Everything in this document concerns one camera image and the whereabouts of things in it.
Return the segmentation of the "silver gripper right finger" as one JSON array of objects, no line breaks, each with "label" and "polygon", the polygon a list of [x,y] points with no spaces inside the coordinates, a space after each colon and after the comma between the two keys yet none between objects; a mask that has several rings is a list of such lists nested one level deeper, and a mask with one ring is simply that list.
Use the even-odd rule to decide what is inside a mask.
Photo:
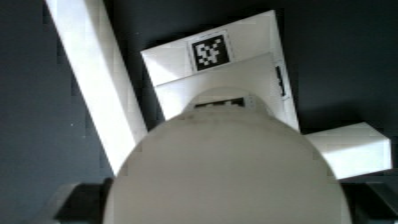
[{"label": "silver gripper right finger", "polygon": [[351,224],[398,224],[398,181],[343,179]]}]

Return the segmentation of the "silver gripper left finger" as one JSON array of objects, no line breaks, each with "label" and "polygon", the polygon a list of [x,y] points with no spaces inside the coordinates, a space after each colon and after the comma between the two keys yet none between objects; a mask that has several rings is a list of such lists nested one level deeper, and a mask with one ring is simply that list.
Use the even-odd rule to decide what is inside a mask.
[{"label": "silver gripper left finger", "polygon": [[103,224],[103,212],[113,179],[60,186],[42,209],[41,224]]}]

